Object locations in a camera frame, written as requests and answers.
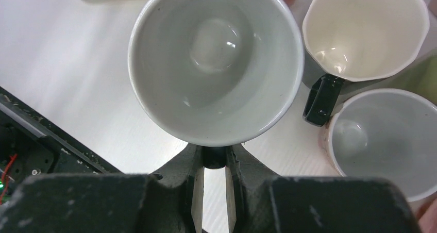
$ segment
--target white table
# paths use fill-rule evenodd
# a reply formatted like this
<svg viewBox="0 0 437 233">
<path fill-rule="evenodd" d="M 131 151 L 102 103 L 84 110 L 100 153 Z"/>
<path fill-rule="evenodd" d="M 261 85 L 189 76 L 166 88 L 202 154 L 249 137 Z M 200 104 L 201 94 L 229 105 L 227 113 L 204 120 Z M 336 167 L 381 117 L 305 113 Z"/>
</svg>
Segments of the white table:
<svg viewBox="0 0 437 233">
<path fill-rule="evenodd" d="M 127 45 L 147 0 L 0 0 L 0 86 L 125 173 L 149 173 L 186 143 L 155 125 L 132 92 Z M 311 0 L 297 0 L 299 24 Z M 437 21 L 421 54 L 437 45 Z M 244 144 L 281 175 L 337 175 L 301 117 L 308 89 Z M 204 229 L 227 232 L 224 170 L 205 171 Z"/>
</svg>

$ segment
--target mug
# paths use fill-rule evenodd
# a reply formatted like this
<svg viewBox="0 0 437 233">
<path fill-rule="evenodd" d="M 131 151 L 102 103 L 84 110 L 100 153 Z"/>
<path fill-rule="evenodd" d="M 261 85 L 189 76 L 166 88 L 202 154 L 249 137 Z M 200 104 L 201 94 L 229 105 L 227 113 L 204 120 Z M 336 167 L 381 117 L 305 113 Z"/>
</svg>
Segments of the mug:
<svg viewBox="0 0 437 233">
<path fill-rule="evenodd" d="M 423 0 L 313 0 L 302 25 L 307 63 L 315 61 L 326 74 L 311 87 L 305 120 L 323 126 L 345 81 L 383 79 L 404 69 L 428 30 Z"/>
<path fill-rule="evenodd" d="M 399 89 L 369 90 L 336 108 L 320 146 L 342 176 L 392 181 L 408 201 L 437 191 L 437 106 Z"/>
<path fill-rule="evenodd" d="M 149 0 L 129 42 L 135 95 L 173 136 L 229 146 L 271 128 L 299 88 L 304 50 L 283 0 Z"/>
</svg>

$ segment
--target cup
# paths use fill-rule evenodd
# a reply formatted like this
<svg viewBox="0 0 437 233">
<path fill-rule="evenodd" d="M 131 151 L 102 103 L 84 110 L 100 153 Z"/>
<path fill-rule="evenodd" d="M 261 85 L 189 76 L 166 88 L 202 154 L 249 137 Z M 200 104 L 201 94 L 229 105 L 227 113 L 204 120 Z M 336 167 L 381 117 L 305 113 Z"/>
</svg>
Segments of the cup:
<svg viewBox="0 0 437 233">
<path fill-rule="evenodd" d="M 202 146 L 242 143 L 272 127 L 303 66 L 299 28 L 282 0 L 149 0 L 128 50 L 149 117 Z"/>
<path fill-rule="evenodd" d="M 345 81 L 383 79 L 404 69 L 428 30 L 423 0 L 313 0 L 302 33 L 308 63 L 313 59 L 326 74 L 311 87 L 305 120 L 323 126 Z"/>
<path fill-rule="evenodd" d="M 339 105 L 320 146 L 342 176 L 391 180 L 417 201 L 437 191 L 437 106 L 398 89 L 369 90 Z"/>
</svg>

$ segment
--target wire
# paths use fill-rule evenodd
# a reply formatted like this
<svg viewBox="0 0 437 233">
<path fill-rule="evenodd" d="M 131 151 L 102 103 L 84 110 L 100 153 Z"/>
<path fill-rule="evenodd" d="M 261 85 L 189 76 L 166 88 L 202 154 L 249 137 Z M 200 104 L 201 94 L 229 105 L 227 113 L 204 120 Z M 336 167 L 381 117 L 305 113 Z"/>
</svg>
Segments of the wire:
<svg viewBox="0 0 437 233">
<path fill-rule="evenodd" d="M 8 165 L 6 165 L 5 171 L 2 174 L 2 183 L 5 184 L 4 188 L 3 188 L 3 192 L 0 195 L 0 205 L 2 204 L 3 201 L 3 197 L 6 194 L 6 191 L 8 190 L 9 187 L 9 176 L 6 177 L 6 174 L 8 173 L 9 169 L 11 168 L 13 162 L 15 161 L 16 157 L 17 157 L 17 153 L 15 153 L 15 155 L 11 156 L 11 160 L 9 161 Z"/>
</svg>

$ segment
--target cup rim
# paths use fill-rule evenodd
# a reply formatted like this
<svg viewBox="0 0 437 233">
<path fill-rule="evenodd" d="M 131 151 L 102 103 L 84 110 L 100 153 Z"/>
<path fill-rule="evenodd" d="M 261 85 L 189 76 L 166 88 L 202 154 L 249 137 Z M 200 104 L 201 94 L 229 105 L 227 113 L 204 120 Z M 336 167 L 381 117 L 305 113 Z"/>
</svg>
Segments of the cup rim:
<svg viewBox="0 0 437 233">
<path fill-rule="evenodd" d="M 304 39 L 304 45 L 305 45 L 305 49 L 307 50 L 308 54 L 314 59 L 314 61 L 320 66 L 320 68 L 328 73 L 331 74 L 329 71 L 326 71 L 325 68 L 323 68 L 320 63 L 316 60 L 316 58 L 312 55 L 312 52 L 310 51 L 310 48 L 307 46 L 308 43 L 308 35 L 307 35 L 307 21 L 308 21 L 308 15 L 311 13 L 311 11 L 314 8 L 314 2 L 316 0 L 312 0 L 310 7 L 308 8 L 307 14 L 305 14 L 304 17 L 304 21 L 302 23 L 302 36 Z M 411 54 L 410 58 L 408 60 L 406 60 L 402 65 L 400 65 L 397 69 L 392 70 L 389 73 L 380 75 L 380 76 L 373 76 L 373 77 L 367 77 L 367 78 L 356 78 L 353 76 L 346 76 L 344 74 L 332 74 L 334 76 L 340 77 L 344 80 L 348 80 L 351 82 L 361 82 L 361 81 L 368 81 L 368 80 L 376 80 L 376 79 L 383 79 L 383 78 L 387 78 L 387 77 L 391 77 L 393 75 L 396 75 L 397 73 L 399 73 L 400 71 L 402 71 L 403 69 L 405 69 L 409 64 L 411 64 L 419 55 L 419 51 L 423 45 L 423 42 L 425 41 L 425 38 L 429 32 L 429 27 L 430 27 L 430 22 L 429 22 L 429 16 L 428 16 L 428 6 L 425 3 L 424 0 L 417 0 L 419 2 L 419 4 L 421 4 L 421 11 L 420 14 L 422 15 L 422 18 L 424 20 L 424 28 L 422 29 L 422 36 L 421 39 L 417 45 L 417 47 L 415 48 L 414 52 Z"/>
<path fill-rule="evenodd" d="M 334 116 L 332 116 L 332 118 L 329 120 L 328 124 L 328 138 L 327 138 L 327 142 L 328 142 L 328 152 L 329 152 L 329 156 L 331 157 L 331 160 L 334 164 L 335 169 L 340 173 L 341 176 L 348 176 L 344 173 L 344 171 L 341 169 L 340 165 L 337 162 L 337 158 L 335 157 L 335 153 L 334 153 L 334 147 L 332 145 L 332 137 L 333 137 L 333 130 L 334 130 L 334 125 L 336 124 L 338 118 L 340 117 L 340 115 L 343 113 L 343 111 L 349 106 L 351 105 L 353 102 L 355 102 L 356 100 L 368 96 L 368 95 L 372 95 L 372 94 L 397 94 L 397 95 L 402 95 L 402 96 L 406 96 L 409 98 L 412 98 L 414 100 L 417 100 L 419 103 L 423 104 L 426 107 L 432 108 L 435 111 L 435 114 L 437 115 L 437 106 L 435 104 L 433 104 L 432 102 L 430 102 L 429 100 L 427 100 L 426 98 L 417 95 L 413 92 L 410 91 L 406 91 L 406 90 L 401 90 L 401 89 L 392 89 L 392 88 L 383 88 L 383 89 L 373 89 L 373 90 L 368 90 L 362 93 L 359 93 L 357 95 L 354 95 L 353 97 L 349 98 L 348 100 L 346 100 L 344 103 L 342 103 L 341 105 L 339 105 L 339 107 L 342 107 L 337 113 L 335 113 Z M 418 201 L 420 199 L 426 198 L 430 195 L 432 195 L 433 193 L 437 192 L 437 184 L 435 184 L 433 187 L 431 187 L 430 189 L 428 189 L 427 191 L 414 195 L 414 196 L 409 196 L 407 197 L 407 201 L 408 202 L 413 202 L 413 201 Z"/>
<path fill-rule="evenodd" d="M 297 61 L 297 74 L 296 77 L 293 80 L 290 80 L 290 82 L 294 83 L 293 88 L 289 91 L 288 98 L 285 97 L 284 103 L 280 111 L 276 114 L 276 116 L 269 121 L 269 123 L 266 126 L 263 126 L 261 129 L 254 129 L 251 132 L 247 133 L 241 133 L 235 135 L 233 138 L 218 140 L 214 138 L 209 139 L 201 139 L 196 138 L 193 136 L 187 136 L 184 135 L 182 132 L 178 132 L 173 130 L 171 127 L 168 127 L 166 124 L 162 123 L 153 113 L 153 110 L 150 110 L 149 103 L 147 103 L 144 99 L 140 98 L 139 93 L 136 90 L 136 83 L 133 78 L 133 71 L 134 69 L 134 63 L 132 60 L 133 52 L 134 52 L 134 46 L 136 46 L 137 42 L 139 41 L 139 35 L 142 31 L 142 26 L 145 23 L 147 17 L 151 14 L 153 9 L 160 3 L 161 0 L 149 0 L 146 5 L 141 10 L 134 26 L 133 30 L 129 39 L 129 46 L 128 46 L 128 73 L 129 73 L 129 80 L 131 83 L 131 86 L 133 88 L 133 92 L 135 94 L 135 97 L 137 98 L 137 101 L 140 103 L 143 110 L 146 112 L 146 114 L 152 119 L 153 122 L 155 122 L 160 128 L 162 128 L 167 133 L 171 134 L 172 136 L 181 139 L 183 141 L 197 144 L 201 146 L 209 146 L 209 147 L 221 147 L 221 146 L 230 146 L 234 144 L 244 143 L 246 141 L 249 141 L 253 138 L 258 137 L 259 135 L 263 134 L 267 130 L 269 130 L 272 126 L 274 126 L 287 112 L 289 107 L 291 106 L 293 100 L 295 99 L 297 92 L 299 90 L 300 82 L 302 80 L 302 76 L 304 73 L 304 44 L 300 35 L 299 27 L 296 23 L 296 20 L 294 19 L 293 14 L 291 13 L 289 7 L 283 0 L 269 0 L 274 5 L 277 6 L 279 12 L 281 12 L 282 16 L 285 18 L 285 21 L 291 28 L 291 32 L 294 35 L 295 38 L 295 46 L 297 50 L 296 57 L 298 59 Z"/>
</svg>

